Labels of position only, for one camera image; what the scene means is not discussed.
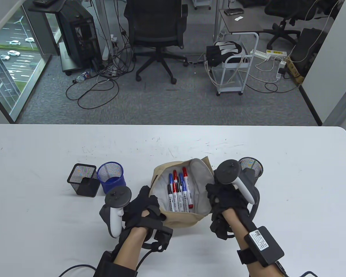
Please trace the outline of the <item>person's right hand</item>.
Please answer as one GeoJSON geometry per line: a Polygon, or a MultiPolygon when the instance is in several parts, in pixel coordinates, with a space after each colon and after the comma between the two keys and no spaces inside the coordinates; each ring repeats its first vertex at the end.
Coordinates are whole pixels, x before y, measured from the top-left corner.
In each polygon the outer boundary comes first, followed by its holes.
{"type": "Polygon", "coordinates": [[[220,182],[218,174],[219,170],[214,170],[214,183],[206,185],[212,213],[211,232],[223,240],[233,237],[242,239],[249,233],[245,225],[249,202],[232,184],[220,182]]]}

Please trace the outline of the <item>person's left hand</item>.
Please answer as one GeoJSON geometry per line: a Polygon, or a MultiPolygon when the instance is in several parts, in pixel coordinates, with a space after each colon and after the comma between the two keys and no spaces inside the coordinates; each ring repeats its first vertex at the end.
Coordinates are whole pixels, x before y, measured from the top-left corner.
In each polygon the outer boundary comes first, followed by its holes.
{"type": "Polygon", "coordinates": [[[149,194],[150,187],[143,186],[138,196],[124,207],[122,220],[125,222],[125,228],[119,236],[119,243],[126,240],[132,228],[144,227],[148,232],[142,248],[162,252],[169,245],[173,229],[163,224],[166,216],[160,211],[157,197],[149,194]]]}

